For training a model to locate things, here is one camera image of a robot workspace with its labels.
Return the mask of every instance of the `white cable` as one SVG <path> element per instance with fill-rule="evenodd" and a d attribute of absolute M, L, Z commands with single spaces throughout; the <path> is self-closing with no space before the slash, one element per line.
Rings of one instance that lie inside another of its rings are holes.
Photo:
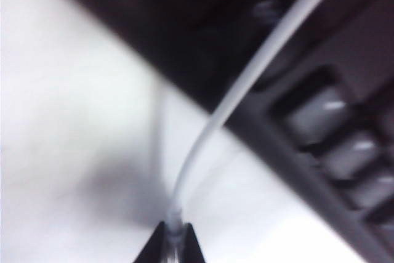
<path fill-rule="evenodd" d="M 189 151 L 176 180 L 166 217 L 166 224 L 172 233 L 180 232 L 182 229 L 181 195 L 197 154 L 213 132 L 226 122 L 269 63 L 320 2 L 321 0 L 296 0 L 293 3 L 213 112 L 210 120 Z"/>

